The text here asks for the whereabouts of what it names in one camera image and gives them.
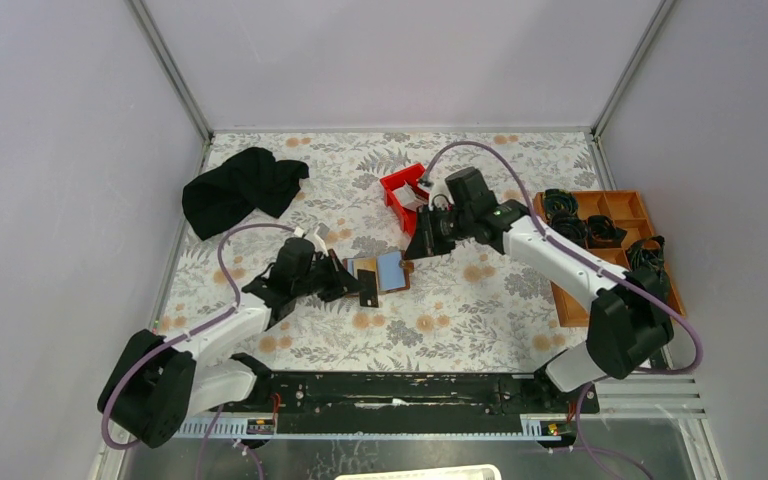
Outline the gold VIP credit card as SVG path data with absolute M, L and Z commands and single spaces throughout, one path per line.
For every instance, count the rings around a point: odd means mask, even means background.
M 350 264 L 352 273 L 356 278 L 369 277 L 378 282 L 378 259 L 376 257 L 354 258 Z

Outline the brown leather card holder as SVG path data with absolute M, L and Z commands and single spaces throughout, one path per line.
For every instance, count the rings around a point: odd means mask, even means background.
M 403 258 L 403 251 L 392 251 L 375 256 L 378 259 L 378 295 L 408 290 L 414 263 Z M 343 261 L 344 267 L 353 275 L 350 261 Z

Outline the stack of credit cards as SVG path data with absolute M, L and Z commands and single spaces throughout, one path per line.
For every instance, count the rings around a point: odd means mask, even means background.
M 406 211 L 415 212 L 421 206 L 428 204 L 428 199 L 423 196 L 423 192 L 415 190 L 408 183 L 395 188 L 393 195 L 397 203 Z

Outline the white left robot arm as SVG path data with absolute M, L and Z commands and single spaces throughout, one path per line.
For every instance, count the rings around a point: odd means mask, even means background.
M 106 443 L 125 447 L 112 438 L 111 423 L 156 448 L 194 414 L 228 402 L 261 409 L 271 387 L 232 359 L 231 347 L 277 325 L 300 298 L 332 302 L 362 289 L 334 251 L 321 252 L 299 237 L 286 240 L 275 261 L 239 290 L 229 311 L 171 338 L 147 329 L 131 336 L 97 402 Z

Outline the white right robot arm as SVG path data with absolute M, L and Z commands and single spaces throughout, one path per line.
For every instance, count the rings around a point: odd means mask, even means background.
M 529 206 L 499 202 L 473 167 L 445 180 L 447 194 L 416 209 L 408 260 L 441 256 L 473 240 L 536 269 L 589 315 L 586 339 L 537 371 L 535 402 L 557 412 L 573 390 L 602 377 L 624 379 L 674 337 L 664 294 L 651 271 L 604 261 L 550 229 Z

